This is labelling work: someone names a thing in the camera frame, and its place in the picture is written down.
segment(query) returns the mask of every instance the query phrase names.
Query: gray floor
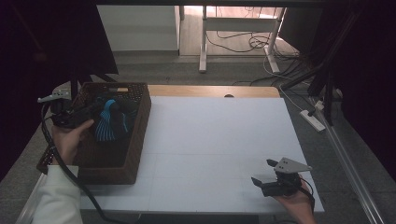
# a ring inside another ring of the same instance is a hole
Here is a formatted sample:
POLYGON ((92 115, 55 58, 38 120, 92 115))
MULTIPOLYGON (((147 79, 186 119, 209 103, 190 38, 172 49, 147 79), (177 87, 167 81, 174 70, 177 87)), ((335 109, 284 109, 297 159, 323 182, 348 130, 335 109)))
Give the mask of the gray floor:
MULTIPOLYGON (((198 57, 178 57, 172 53, 160 52, 123 52, 115 53, 119 75, 111 75, 118 81, 147 82, 148 84, 168 85, 233 85, 236 81, 254 80, 270 77, 262 68, 261 57, 208 57, 207 73, 198 72, 198 57)), ((284 70, 290 62, 279 64, 284 70)), ((256 86, 270 86, 275 78, 256 82, 256 86)), ((304 94, 307 85, 300 84, 294 88, 297 93, 304 94)), ((286 92, 299 106, 309 105, 299 96, 286 92)), ((318 223, 370 223, 362 209, 359 197, 348 182, 340 162, 326 133, 317 133, 304 119, 299 116, 299 109, 285 99, 290 117, 297 133, 301 147, 309 165, 314 167, 314 177, 318 194, 325 212, 315 214, 318 223)), ((359 138, 355 131, 343 118, 339 103, 333 107, 334 128, 343 140, 346 150, 353 159, 361 178, 370 190, 385 223, 396 223, 393 203, 396 202, 396 184, 386 173, 377 158, 359 138)), ((39 130, 28 144, 21 157, 14 164, 8 175, 0 184, 0 223, 15 223, 30 192, 35 186, 39 172, 35 169, 41 153, 44 138, 39 130)), ((94 211, 82 212, 85 223, 105 223, 94 211)), ((136 220, 137 215, 115 214, 124 220, 136 220)), ((275 220, 290 219, 284 214, 274 216, 259 216, 260 223, 271 223, 275 220)), ((175 223, 176 218, 157 218, 159 223, 175 223)), ((179 223, 214 222, 213 217, 178 217, 179 223)), ((245 219, 228 217, 217 220, 216 223, 243 223, 245 219)))

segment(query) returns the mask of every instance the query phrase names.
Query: white table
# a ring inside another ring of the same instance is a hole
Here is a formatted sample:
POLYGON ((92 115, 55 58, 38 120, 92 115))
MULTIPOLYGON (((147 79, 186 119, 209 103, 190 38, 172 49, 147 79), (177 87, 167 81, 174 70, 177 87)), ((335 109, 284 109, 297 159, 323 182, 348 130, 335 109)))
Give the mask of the white table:
MULTIPOLYGON (((267 159, 306 163, 283 99, 151 96, 151 101, 136 183, 89 186, 104 210, 285 212, 250 179, 275 181, 267 159)), ((309 172, 302 175, 315 188, 309 172)), ((315 198, 315 211, 324 211, 317 194, 315 198)), ((85 196, 81 208, 93 209, 85 196)))

